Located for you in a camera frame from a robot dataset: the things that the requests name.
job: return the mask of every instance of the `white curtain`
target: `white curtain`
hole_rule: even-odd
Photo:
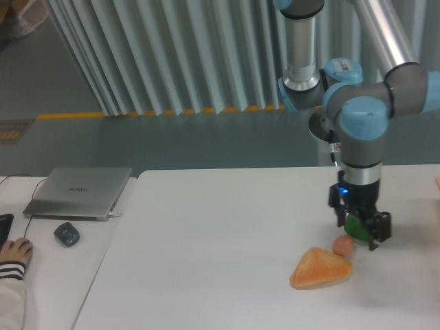
[[[277,109],[286,67],[284,17],[272,0],[45,0],[101,109],[118,115]],[[440,70],[438,0],[393,0],[420,63]],[[346,0],[318,16],[317,66],[361,63],[380,81],[369,40]]]

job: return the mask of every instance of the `computer mouse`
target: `computer mouse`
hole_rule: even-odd
[[[64,222],[54,231],[60,242],[70,248],[80,239],[79,231],[70,222]]]

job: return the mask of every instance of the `laptop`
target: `laptop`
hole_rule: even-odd
[[[131,168],[55,168],[23,211],[25,217],[106,221]]]

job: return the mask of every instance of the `person's hand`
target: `person's hand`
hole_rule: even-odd
[[[24,237],[16,241],[6,241],[0,250],[0,263],[15,261],[26,266],[32,256],[32,247],[32,243]]]

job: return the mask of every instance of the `toast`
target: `toast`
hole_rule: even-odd
[[[353,266],[344,257],[319,247],[312,247],[302,256],[290,285],[295,289],[308,289],[316,285],[340,281],[351,274]]]

